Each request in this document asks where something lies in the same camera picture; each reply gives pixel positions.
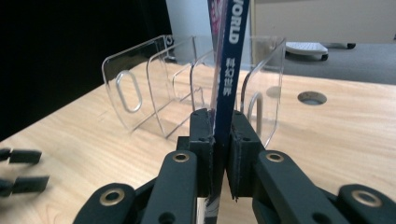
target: light wood tabletop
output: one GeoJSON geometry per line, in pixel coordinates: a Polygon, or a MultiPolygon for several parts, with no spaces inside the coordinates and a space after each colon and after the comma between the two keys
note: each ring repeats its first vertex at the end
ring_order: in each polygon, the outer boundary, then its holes
{"type": "MultiPolygon", "coordinates": [[[[127,131],[105,86],[82,96],[0,147],[43,152],[35,166],[0,163],[0,176],[49,175],[41,194],[0,198],[1,223],[72,223],[94,191],[118,182],[139,188],[155,177],[174,139],[127,131]]],[[[269,149],[289,154],[319,187],[336,194],[359,183],[396,200],[396,86],[283,76],[278,127],[269,149]],[[326,95],[305,105],[303,91],[326,95]]],[[[250,199],[231,199],[224,180],[219,223],[255,223],[250,199]]]]}

